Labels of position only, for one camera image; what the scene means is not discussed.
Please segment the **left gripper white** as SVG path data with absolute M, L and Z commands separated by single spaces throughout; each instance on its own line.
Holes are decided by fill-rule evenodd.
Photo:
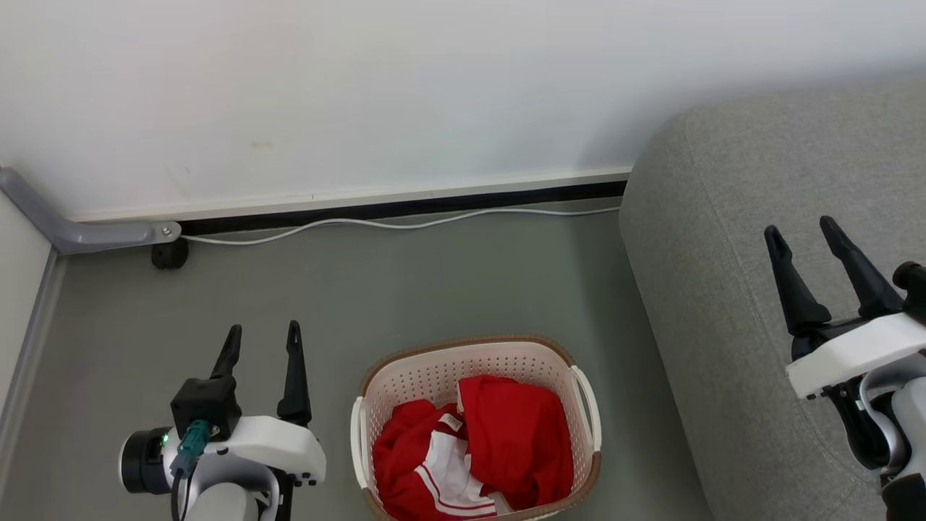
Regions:
M 234 324 L 218 354 L 211 379 L 234 378 L 241 343 L 242 326 Z M 240 419 L 228 441 L 206 446 L 205 470 L 226 478 L 255 478 L 276 469 L 298 480 L 313 480 L 318 484 L 326 480 L 326 454 L 307 428 L 312 420 L 310 390 L 303 336 L 296 320 L 289 323 L 286 353 L 284 393 L 276 408 L 280 419 L 267 415 Z

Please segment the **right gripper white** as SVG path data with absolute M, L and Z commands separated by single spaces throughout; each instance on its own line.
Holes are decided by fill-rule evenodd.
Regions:
M 922 378 L 923 324 L 899 313 L 900 294 L 833 217 L 821 216 L 819 225 L 831 254 L 843 264 L 852 284 L 859 316 L 876 319 L 811 331 L 831 322 L 830 311 L 815 300 L 794 267 L 793 252 L 781 232 L 774 225 L 767 226 L 764 238 L 785 326 L 796 337 L 791 343 L 796 359 L 785 369 L 791 389 L 807 398 L 857 377 L 867 377 L 871 389 L 890 390 Z

